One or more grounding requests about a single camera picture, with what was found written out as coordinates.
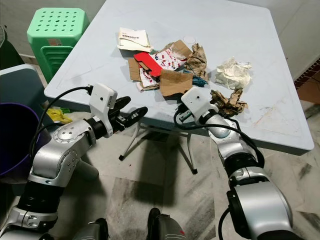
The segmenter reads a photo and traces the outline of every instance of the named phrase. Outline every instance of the green plastic stool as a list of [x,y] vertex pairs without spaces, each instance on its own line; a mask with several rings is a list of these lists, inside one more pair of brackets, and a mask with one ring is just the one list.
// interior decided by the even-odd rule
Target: green plastic stool
[[35,12],[26,33],[47,83],[88,25],[87,15],[80,8],[44,7]]

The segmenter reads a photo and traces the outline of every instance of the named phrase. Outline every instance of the tiled floor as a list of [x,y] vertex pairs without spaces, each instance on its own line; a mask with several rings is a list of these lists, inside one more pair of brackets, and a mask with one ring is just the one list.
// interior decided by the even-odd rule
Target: tiled floor
[[[81,113],[74,113],[74,119]],[[294,230],[306,240],[320,239],[320,113],[308,118],[314,149],[303,156],[263,149],[265,169],[289,201]],[[141,130],[130,154],[118,160],[134,127],[101,138],[82,158],[99,169],[86,181],[74,174],[59,205],[59,219],[51,234],[72,239],[79,228],[106,218],[112,240],[145,239],[149,210],[170,214],[192,240],[217,240],[218,221],[228,206],[228,178],[215,143],[193,135],[191,145],[198,174],[192,175],[186,139]],[[3,219],[6,206],[0,202]],[[230,218],[223,224],[226,240],[240,240]]]

